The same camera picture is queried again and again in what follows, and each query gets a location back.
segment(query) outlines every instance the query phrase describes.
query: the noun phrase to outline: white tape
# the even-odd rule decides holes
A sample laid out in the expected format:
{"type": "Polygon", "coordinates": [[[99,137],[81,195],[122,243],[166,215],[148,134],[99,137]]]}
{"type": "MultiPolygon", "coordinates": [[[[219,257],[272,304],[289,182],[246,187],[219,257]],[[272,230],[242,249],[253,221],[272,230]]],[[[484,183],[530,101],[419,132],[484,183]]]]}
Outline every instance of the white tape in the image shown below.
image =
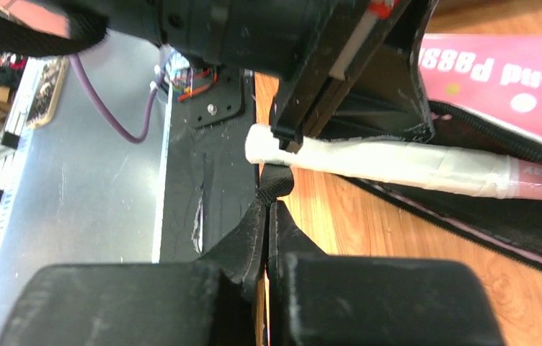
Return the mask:
{"type": "Polygon", "coordinates": [[[485,151],[398,141],[340,142],[304,138],[297,154],[279,149],[270,127],[256,124],[246,139],[250,163],[291,167],[474,197],[511,198],[514,159],[485,151]]]}

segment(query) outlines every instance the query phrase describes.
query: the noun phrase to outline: black mounting plate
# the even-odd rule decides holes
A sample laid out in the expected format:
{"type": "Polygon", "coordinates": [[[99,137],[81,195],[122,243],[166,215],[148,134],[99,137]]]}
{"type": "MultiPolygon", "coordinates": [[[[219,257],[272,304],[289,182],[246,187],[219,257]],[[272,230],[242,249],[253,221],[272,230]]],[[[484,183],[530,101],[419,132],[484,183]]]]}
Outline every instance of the black mounting plate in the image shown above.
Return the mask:
{"type": "Polygon", "coordinates": [[[191,114],[173,97],[160,262],[195,260],[198,237],[203,251],[211,249],[254,200],[259,171],[246,160],[244,145],[256,122],[254,77],[239,75],[246,97],[243,110],[230,119],[193,128],[191,114]]]}
{"type": "MultiPolygon", "coordinates": [[[[301,73],[280,82],[270,110],[272,131],[280,139],[280,148],[297,151],[303,136],[329,133],[325,127],[334,117],[359,127],[362,136],[430,140],[434,130],[417,56],[437,2],[396,2],[388,19],[372,18],[360,2],[360,7],[338,6],[327,30],[321,31],[317,45],[305,59],[301,73]],[[334,29],[339,22],[340,35],[334,29]],[[359,24],[364,22],[370,25],[368,34],[364,30],[368,25],[359,24]],[[333,64],[347,46],[345,42],[364,34],[367,39],[342,67],[343,76],[336,71],[331,74],[333,64]]],[[[346,132],[331,134],[333,138],[355,136],[346,132]]]]}
{"type": "MultiPolygon", "coordinates": [[[[195,88],[211,83],[213,75],[195,84],[195,88]]],[[[241,114],[244,107],[244,86],[241,70],[223,67],[218,70],[217,82],[205,93],[173,104],[172,112],[186,114],[188,125],[201,128],[241,114]],[[208,111],[213,105],[216,111],[208,111]]]]}

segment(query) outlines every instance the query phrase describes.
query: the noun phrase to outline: black strap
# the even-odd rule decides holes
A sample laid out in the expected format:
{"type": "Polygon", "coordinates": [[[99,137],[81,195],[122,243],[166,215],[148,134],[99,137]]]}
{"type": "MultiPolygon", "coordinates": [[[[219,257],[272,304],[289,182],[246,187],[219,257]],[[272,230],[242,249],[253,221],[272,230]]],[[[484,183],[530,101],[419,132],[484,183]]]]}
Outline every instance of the black strap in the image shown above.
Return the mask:
{"type": "Polygon", "coordinates": [[[290,167],[265,164],[260,175],[256,198],[263,205],[271,205],[278,197],[289,195],[294,188],[294,176],[290,167]]]}
{"type": "Polygon", "coordinates": [[[67,56],[101,42],[107,31],[107,18],[83,9],[65,9],[70,38],[40,32],[0,17],[0,51],[42,58],[67,56]]]}

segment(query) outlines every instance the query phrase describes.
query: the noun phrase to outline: screw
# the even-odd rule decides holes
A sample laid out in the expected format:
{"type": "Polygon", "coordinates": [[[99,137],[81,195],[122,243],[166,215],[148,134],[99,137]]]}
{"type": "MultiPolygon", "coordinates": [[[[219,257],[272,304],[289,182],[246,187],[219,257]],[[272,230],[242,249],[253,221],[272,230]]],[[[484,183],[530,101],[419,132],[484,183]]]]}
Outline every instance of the screw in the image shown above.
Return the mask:
{"type": "Polygon", "coordinates": [[[216,108],[216,106],[210,103],[208,105],[208,113],[210,113],[210,115],[216,115],[217,112],[218,112],[218,109],[216,108]]]}

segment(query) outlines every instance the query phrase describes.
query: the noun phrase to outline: wooden floor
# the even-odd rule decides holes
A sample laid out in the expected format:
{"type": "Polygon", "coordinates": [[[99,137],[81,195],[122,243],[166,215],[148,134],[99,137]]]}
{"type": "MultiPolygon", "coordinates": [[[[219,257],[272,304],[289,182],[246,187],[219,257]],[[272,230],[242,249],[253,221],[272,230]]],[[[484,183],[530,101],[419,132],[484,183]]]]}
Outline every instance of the wooden floor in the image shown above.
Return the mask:
{"type": "MultiPolygon", "coordinates": [[[[542,0],[495,0],[436,14],[428,32],[542,34],[542,0]]],[[[266,123],[277,81],[257,76],[256,83],[259,121],[266,123]]],[[[464,262],[481,278],[508,345],[542,346],[541,272],[449,234],[330,174],[294,173],[296,188],[285,201],[296,223],[322,249],[464,262]]]]}

